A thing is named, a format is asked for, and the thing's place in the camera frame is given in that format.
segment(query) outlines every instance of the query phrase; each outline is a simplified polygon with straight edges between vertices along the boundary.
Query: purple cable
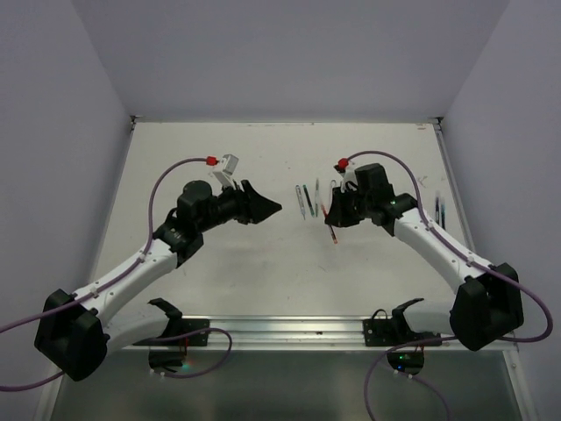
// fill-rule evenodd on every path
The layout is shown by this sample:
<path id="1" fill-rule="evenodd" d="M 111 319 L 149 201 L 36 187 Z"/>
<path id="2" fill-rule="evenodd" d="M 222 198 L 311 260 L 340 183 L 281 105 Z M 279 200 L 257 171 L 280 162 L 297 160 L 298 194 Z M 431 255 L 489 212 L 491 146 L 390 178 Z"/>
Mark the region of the purple cable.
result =
<path id="1" fill-rule="evenodd" d="M 176 373 L 165 373 L 165 372 L 162 371 L 161 373 L 163 373 L 163 375 L 165 377 L 172 377 L 174 379 L 192 379 L 194 377 L 200 377 L 201 375 L 206 375 L 207 373 L 210 373 L 212 370 L 216 370 L 217 368 L 222 366 L 226 362 L 228 357 L 230 356 L 231 346 L 233 345 L 231 335 L 227 331 L 225 331 L 224 329 L 219 329 L 217 327 L 207 327 L 205 329 L 199 329 L 197 331 L 184 333 L 184 334 L 178 335 L 178 336 L 172 336 L 170 338 L 150 339 L 153 342 L 169 342 L 169 341 L 172 341 L 172 340 L 180 340 L 180 339 L 190 338 L 192 336 L 199 335 L 199 334 L 205 333 L 205 332 L 219 332 L 219 333 L 222 333 L 223 335 L 226 335 L 226 337 L 228 338 L 228 349 L 224 353 L 223 357 L 220 360 L 218 360 L 218 362 L 215 363 L 214 365 L 212 365 L 208 368 L 205 368 L 204 370 L 197 371 L 196 373 L 191 373 L 189 375 L 178 375 Z"/>
<path id="2" fill-rule="evenodd" d="M 398 349 L 406 348 L 408 346 L 434 345 L 434 344 L 438 344 L 440 342 L 446 342 L 446 341 L 450 341 L 450 340 L 454 340 L 454 339 L 456 339 L 455 336 L 449 336 L 449 337 L 446 337 L 446 338 L 431 338 L 431 339 L 415 340 L 413 342 L 408 342 L 407 344 L 401 344 L 401 345 L 393 346 L 393 347 L 387 349 L 386 351 L 384 351 L 383 353 L 381 353 L 378 357 L 376 357 L 374 359 L 374 361 L 372 362 L 372 364 L 370 365 L 370 367 L 368 368 L 368 371 L 366 372 L 365 382 L 364 382 L 364 385 L 363 385 L 363 388 L 362 388 L 362 396 L 365 400 L 366 411 L 368 412 L 368 416 L 370 417 L 370 419 L 372 421 L 376 421 L 376 417 L 374 416 L 374 412 L 372 411 L 372 407 L 370 406 L 370 402 L 368 400 L 368 393 L 369 393 L 368 388 L 370 386 L 370 378 L 372 377 L 372 373 L 373 373 L 374 369 L 376 368 L 376 366 L 378 366 L 380 361 L 382 361 L 386 355 L 388 355 L 389 353 L 393 353 L 393 352 L 397 351 Z M 398 373 L 400 375 L 408 376 L 407 374 L 402 373 L 402 372 L 398 372 Z M 432 384 L 430 384 L 429 382 L 427 382 L 424 379 L 413 376 L 413 378 L 411 380 L 415 380 L 416 382 L 419 382 L 419 383 L 423 384 L 424 386 L 426 386 L 427 388 L 432 390 L 435 393 L 435 395 L 438 396 L 438 399 L 440 399 L 444 408 L 446 409 L 446 421 L 451 421 L 452 420 L 452 412 L 451 412 L 450 406 L 446 402 L 446 399 L 444 398 L 442 393 L 440 393 L 437 390 L 437 388 L 435 388 Z"/>
<path id="3" fill-rule="evenodd" d="M 183 164 L 188 164 L 190 162 L 206 162 L 206 159 L 205 158 L 187 158 L 186 160 L 176 162 L 174 165 L 172 165 L 170 168 L 168 168 L 166 171 L 164 171 L 163 174 L 160 176 L 160 178 L 158 178 L 158 180 L 154 184 L 154 187 L 152 188 L 152 192 L 150 193 L 150 200 L 148 201 L 148 240 L 146 242 L 146 245 L 145 245 L 144 249 L 142 250 L 142 254 L 147 254 L 148 253 L 148 251 L 150 250 L 150 247 L 152 246 L 152 242 L 153 242 L 153 238 L 152 238 L 152 233 L 153 233 L 153 205 L 154 205 L 154 198 L 156 197 L 156 191 L 158 190 L 158 187 L 160 186 L 160 184 L 164 180 L 164 178 L 166 178 L 166 176 L 169 173 L 171 173 L 174 169 L 176 169 L 177 167 L 179 167 Z M 120 275 L 117 275 L 111 281 L 104 284 L 97 291 L 98 292 L 105 291 L 107 288 L 110 288 L 113 285 L 115 285 L 117 282 L 121 281 L 128 274 L 130 274 L 141 263 L 141 261 L 142 261 L 141 259 L 136 259 L 123 273 L 121 273 Z M 34 322 L 34 321 L 39 320 L 41 318 L 48 318 L 49 316 L 60 313 L 61 311 L 70 309 L 70 308 L 74 307 L 75 305 L 78 305 L 80 303 L 83 303 L 84 301 L 89 300 L 92 296 L 93 296 L 93 294 L 88 293 L 85 296 L 83 296 L 83 297 L 81 297 L 77 300 L 74 300 L 71 303 L 67 303 L 67 304 L 62 305 L 61 307 L 57 307 L 56 309 L 43 311 L 42 313 L 38 313 L 38 314 L 35 314 L 33 316 L 29 316 L 27 318 L 22 318 L 21 320 L 17 320 L 15 322 L 8 323 L 7 325 L 0 326 L 0 334 L 2 334 L 4 332 L 7 332 L 7 331 L 10 331 L 11 329 L 15 329 L 16 327 L 27 325 L 28 323 Z M 25 390 L 35 389 L 35 388 L 43 386 L 43 385 L 45 385 L 49 382 L 52 382 L 53 380 L 61 377 L 62 375 L 63 375 L 63 373 L 59 372 L 56 375 L 48 377 L 44 380 L 41 380 L 41 381 L 35 382 L 35 383 L 26 384 L 24 386 L 2 386 L 2 385 L 0 385 L 0 392 L 21 392 L 21 391 L 25 391 Z"/>
<path id="4" fill-rule="evenodd" d="M 413 187 L 415 189 L 415 196 L 417 199 L 417 207 L 419 209 L 419 214 L 421 215 L 421 220 L 423 221 L 423 223 L 427 226 L 427 228 L 430 230 L 430 232 L 432 232 L 432 234 L 437 237 L 437 239 L 440 240 L 440 242 L 445 245 L 450 251 L 452 251 L 454 254 L 456 254 L 459 259 L 465 261 L 467 264 L 472 265 L 474 268 L 477 268 L 479 270 L 482 270 L 490 275 L 496 276 L 497 278 L 501 279 L 502 281 L 506 282 L 508 285 L 511 285 L 517 289 L 519 289 L 520 291 L 522 291 L 524 294 L 526 294 L 527 296 L 529 296 L 532 300 L 534 300 L 536 302 L 536 304 L 542 309 L 543 314 L 545 315 L 545 319 L 547 321 L 547 326 L 545 328 L 545 330 L 543 331 L 543 333 L 534 336 L 534 337 L 530 337 L 530 338 L 506 338 L 503 337 L 501 338 L 501 340 L 506 340 L 508 342 L 524 342 L 524 343 L 531 343 L 531 342 L 538 342 L 540 340 L 544 340 L 546 339 L 548 336 L 551 335 L 551 332 L 553 331 L 553 316 L 551 315 L 550 309 L 547 308 L 547 305 L 543 302 L 543 300 L 537 296 L 536 294 L 534 294 L 534 292 L 532 292 L 530 289 L 528 289 L 527 287 L 521 285 L 520 283 L 513 281 L 512 279 L 508 278 L 507 276 L 500 274 L 494 270 L 492 270 L 491 268 L 488 268 L 486 266 L 480 265 L 479 263 L 473 261 L 470 262 L 468 257 L 466 255 L 464 255 L 463 253 L 461 253 L 453 244 L 451 244 L 446 238 L 444 238 L 440 232 L 438 232 L 436 229 L 431 228 L 430 224 L 429 224 L 429 220 L 427 219 L 424 211 L 423 211 L 423 202 L 421 200 L 421 191 L 419 190 L 419 184 L 417 183 L 417 180 L 415 178 L 415 176 L 413 175 L 413 171 L 411 171 L 411 169 L 407 166 L 407 164 L 405 162 L 403 162 L 402 160 L 400 160 L 398 157 L 387 153 L 387 152 L 383 152 L 383 151 L 363 151 L 363 152 L 358 152 L 358 153 L 354 153 L 353 155 L 349 156 L 349 158 L 347 158 L 348 160 L 352 160 L 354 158 L 357 158 L 358 156 L 362 156 L 362 155 L 368 155 L 368 154 L 372 154 L 372 155 L 381 155 L 381 156 L 385 156 L 387 158 L 389 158 L 390 160 L 393 160 L 395 162 L 397 162 L 398 164 L 400 164 L 403 169 L 405 169 L 405 171 L 407 172 L 407 174 L 409 175 L 409 178 L 411 179 L 411 182 L 413 183 Z M 378 365 L 378 363 L 389 353 L 392 353 L 393 351 L 397 350 L 397 349 L 401 349 L 403 347 L 406 346 L 421 346 L 421 345 L 428 345 L 430 343 L 434 343 L 437 341 L 445 341 L 445 340 L 454 340 L 455 337 L 449 337 L 449 338 L 442 338 L 442 339 L 425 339 L 425 340 L 420 340 L 420 341 L 416 341 L 416 342 L 408 342 L 407 344 L 403 344 L 400 346 L 394 346 L 393 348 L 388 349 L 387 351 L 385 351 L 384 353 L 382 353 L 378 358 L 376 358 L 374 360 L 374 362 L 372 363 L 372 365 L 370 366 L 370 368 L 368 368 L 368 373 L 366 375 L 365 378 L 365 383 L 364 383 L 364 388 L 363 388 L 363 396 L 364 396 L 364 400 L 365 400 L 365 405 L 366 405 L 366 410 L 368 411 L 368 415 L 370 416 L 371 420 L 375 421 L 375 416 L 373 414 L 372 408 L 370 407 L 370 403 L 368 402 L 368 385 L 370 382 L 370 377 L 372 375 L 373 370 L 376 368 L 376 366 Z M 434 386 L 432 386 L 430 383 L 428 383 L 427 381 L 421 379 L 421 378 L 415 378 L 417 381 L 419 381 L 420 383 L 424 384 L 425 386 L 427 386 L 429 389 L 433 390 L 437 396 L 439 397 L 439 399 L 443 402 L 444 407 L 446 408 L 446 417 L 448 420 L 451 419 L 451 411 L 450 411 L 450 407 L 448 406 L 448 403 L 444 400 L 444 396 L 437 391 L 436 388 L 434 388 Z"/>

